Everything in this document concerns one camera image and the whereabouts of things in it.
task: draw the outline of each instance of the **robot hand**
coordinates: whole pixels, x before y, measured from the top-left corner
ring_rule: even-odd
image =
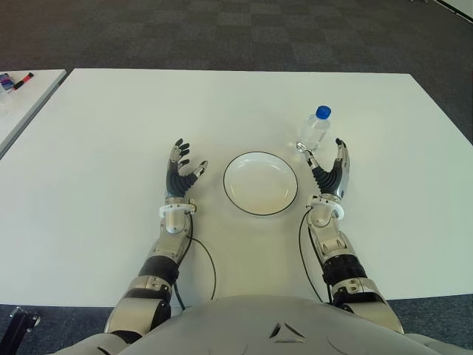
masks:
[[[180,160],[188,153],[189,143],[183,144],[182,138],[172,147],[166,174],[166,197],[184,197],[187,190],[194,185],[200,175],[207,169],[208,163],[205,160],[191,174],[181,175],[179,170],[189,163],[189,159]]]
[[[341,200],[348,184],[350,156],[348,155],[347,145],[341,139],[337,138],[336,143],[338,146],[338,155],[333,162],[333,168],[330,172],[326,172],[320,167],[310,150],[305,150],[304,155],[319,185],[320,192],[322,194],[335,196]]]

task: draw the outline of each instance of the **robotic arm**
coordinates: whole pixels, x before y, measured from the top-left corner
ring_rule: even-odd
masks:
[[[189,163],[182,160],[189,144],[179,139],[172,147],[166,173],[166,199],[160,208],[160,238],[154,243],[140,272],[130,283],[107,320],[105,333],[97,334],[57,354],[118,354],[171,316],[171,287],[191,243],[192,217],[196,206],[186,192],[205,172],[203,161],[191,174],[181,175]]]
[[[341,199],[347,188],[350,157],[347,145],[338,138],[336,143],[338,156],[330,172],[320,167],[311,151],[304,151],[321,192],[309,199],[307,224],[324,281],[330,286],[335,307],[403,334],[399,319],[367,277],[347,235],[338,228],[338,220],[344,216]]]

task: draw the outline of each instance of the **white bowl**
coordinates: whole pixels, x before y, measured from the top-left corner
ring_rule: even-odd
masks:
[[[297,179],[281,158],[265,152],[249,152],[228,164],[223,187],[239,209],[267,216],[286,209],[294,201]]]

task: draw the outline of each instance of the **blue bottle cap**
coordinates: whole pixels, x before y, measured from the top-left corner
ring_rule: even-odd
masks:
[[[328,106],[319,106],[316,111],[316,116],[321,120],[326,120],[331,112],[332,110]]]

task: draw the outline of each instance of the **plastic water bottle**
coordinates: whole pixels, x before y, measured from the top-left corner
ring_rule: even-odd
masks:
[[[330,127],[328,118],[331,112],[332,110],[328,106],[319,106],[315,115],[309,115],[296,142],[297,150],[300,152],[314,151],[319,147]]]

